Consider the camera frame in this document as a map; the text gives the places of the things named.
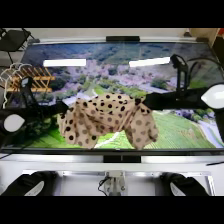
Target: television screen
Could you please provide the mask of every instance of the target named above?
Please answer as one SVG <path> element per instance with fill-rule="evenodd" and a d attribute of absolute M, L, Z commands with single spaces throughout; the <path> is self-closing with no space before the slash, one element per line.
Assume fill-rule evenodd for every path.
<path fill-rule="evenodd" d="M 55 80 L 51 93 L 35 93 L 41 105 L 53 105 L 63 100 L 72 105 L 77 98 L 90 100 L 104 93 L 126 94 L 139 98 L 146 94 L 175 91 L 177 71 L 171 63 L 130 67 L 130 61 L 170 57 L 185 60 L 211 58 L 215 55 L 206 43 L 77 43 L 39 44 L 28 46 L 22 63 L 43 67 L 44 60 L 86 59 L 84 67 L 49 67 Z M 199 60 L 192 70 L 189 88 L 208 87 L 223 81 L 222 70 L 213 62 Z M 202 110 L 153 111 L 159 130 L 158 140 L 144 147 L 149 149 L 223 148 L 214 112 Z M 60 135 L 57 118 L 43 124 L 34 122 L 13 138 L 10 146 L 22 147 L 31 142 L 33 148 L 79 148 L 70 145 Z M 100 149 L 133 150 L 124 131 L 101 136 L 95 146 Z"/>

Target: beige fabric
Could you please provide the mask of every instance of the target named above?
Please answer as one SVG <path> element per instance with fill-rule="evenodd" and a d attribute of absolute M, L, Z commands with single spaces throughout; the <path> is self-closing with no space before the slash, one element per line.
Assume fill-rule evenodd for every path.
<path fill-rule="evenodd" d="M 158 138 L 152 111 L 141 99 L 106 93 L 92 100 L 77 99 L 65 115 L 58 116 L 59 130 L 69 144 L 94 148 L 108 132 L 125 130 L 133 147 L 143 149 Z"/>

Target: black chair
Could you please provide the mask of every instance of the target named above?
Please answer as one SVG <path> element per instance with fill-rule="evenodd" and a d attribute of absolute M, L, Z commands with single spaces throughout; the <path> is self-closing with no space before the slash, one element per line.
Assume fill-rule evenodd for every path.
<path fill-rule="evenodd" d="M 22 30 L 9 30 L 8 32 L 5 29 L 0 28 L 0 51 L 7 52 L 13 63 L 10 52 L 19 51 L 21 47 L 24 49 L 25 47 L 23 44 L 27 41 L 29 36 L 34 39 L 31 32 L 24 28 L 22 28 Z"/>

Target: green field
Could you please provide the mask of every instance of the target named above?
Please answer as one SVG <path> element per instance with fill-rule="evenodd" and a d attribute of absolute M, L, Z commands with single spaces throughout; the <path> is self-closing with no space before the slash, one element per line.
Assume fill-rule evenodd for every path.
<path fill-rule="evenodd" d="M 147 145 L 145 149 L 215 148 L 193 122 L 173 114 L 161 115 L 154 112 L 153 116 L 159 129 L 159 138 L 157 142 Z M 101 136 L 98 143 L 112 138 L 113 135 L 113 133 L 108 133 Z M 50 131 L 48 135 L 41 137 L 30 147 L 79 148 L 78 145 L 65 143 L 57 129 Z M 124 131 L 120 132 L 114 141 L 100 148 L 133 149 Z"/>

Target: landscape image on screen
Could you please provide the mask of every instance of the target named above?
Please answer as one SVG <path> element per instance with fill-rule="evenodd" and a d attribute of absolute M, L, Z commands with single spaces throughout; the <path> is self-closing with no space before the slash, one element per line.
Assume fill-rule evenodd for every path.
<path fill-rule="evenodd" d="M 63 100 L 67 105 L 76 98 L 90 100 L 107 92 L 127 94 L 133 98 L 152 92 L 175 91 L 177 71 L 171 63 L 144 67 L 129 66 L 130 61 L 181 55 L 185 60 L 196 57 L 216 59 L 205 43 L 82 43 L 40 44 L 28 46 L 22 63 L 43 67 L 44 60 L 85 58 L 84 67 L 50 67 L 56 77 L 50 82 L 51 93 L 35 94 L 41 105 Z M 207 87 L 223 81 L 222 71 L 211 61 L 201 60 L 192 72 L 189 88 Z M 153 111 L 159 129 L 157 142 L 144 149 L 223 148 L 214 112 L 202 110 Z M 56 117 L 24 128 L 10 143 L 38 148 L 80 148 L 69 145 L 60 135 Z M 133 149 L 125 132 L 101 136 L 95 148 Z"/>

